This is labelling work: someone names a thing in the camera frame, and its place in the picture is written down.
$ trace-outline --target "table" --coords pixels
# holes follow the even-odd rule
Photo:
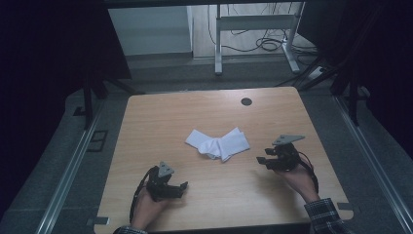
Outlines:
[[[242,105],[250,98],[251,105]],[[196,129],[223,137],[238,127],[250,149],[227,162],[211,160],[186,144]],[[321,198],[348,203],[305,106],[294,88],[185,92],[130,97],[98,215],[108,225],[97,234],[129,224],[131,198],[145,173],[165,161],[175,169],[170,185],[189,186],[148,231],[306,223],[303,199],[256,161],[280,135],[303,135],[297,150],[312,161]],[[338,210],[343,219],[352,211]]]

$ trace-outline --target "gray floor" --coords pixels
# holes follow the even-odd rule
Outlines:
[[[274,87],[293,75],[284,57],[224,59],[223,75],[213,73],[213,60],[173,57],[129,58],[132,80],[124,81],[137,90],[177,92],[219,89]],[[313,87],[300,96],[319,134],[325,151],[352,204],[355,216],[347,221],[356,233],[404,233],[394,210],[362,156],[328,88],[332,80]],[[95,218],[107,178],[116,140],[129,95],[105,83],[109,97],[102,103],[95,130],[107,131],[101,152],[86,152],[64,199],[52,233],[94,233]],[[84,133],[84,117],[73,116],[83,106],[83,92],[67,98],[66,112],[44,155],[0,224],[0,233],[35,233],[56,191],[63,172]],[[375,120],[362,101],[358,104],[360,129],[377,159],[408,208],[413,207],[412,160]],[[89,149],[97,149],[90,143]],[[224,230],[221,233],[260,233],[262,227]],[[302,233],[280,229],[279,233]]]

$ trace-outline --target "hand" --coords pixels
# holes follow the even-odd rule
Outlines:
[[[134,207],[131,226],[139,230],[145,230],[147,225],[155,220],[168,205],[169,200],[154,202],[146,187],[143,187],[138,195],[138,201]]]
[[[303,162],[311,166],[310,163],[302,158]],[[319,194],[316,192],[313,180],[311,179],[307,170],[298,165],[294,170],[289,172],[274,171],[281,176],[288,184],[298,192],[306,203],[311,203],[319,200]]]

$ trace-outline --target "sleeve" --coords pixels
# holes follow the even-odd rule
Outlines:
[[[355,234],[338,215],[330,198],[304,206],[318,234]]]
[[[131,226],[122,226],[116,229],[113,234],[148,234],[147,232],[139,229],[135,229]]]

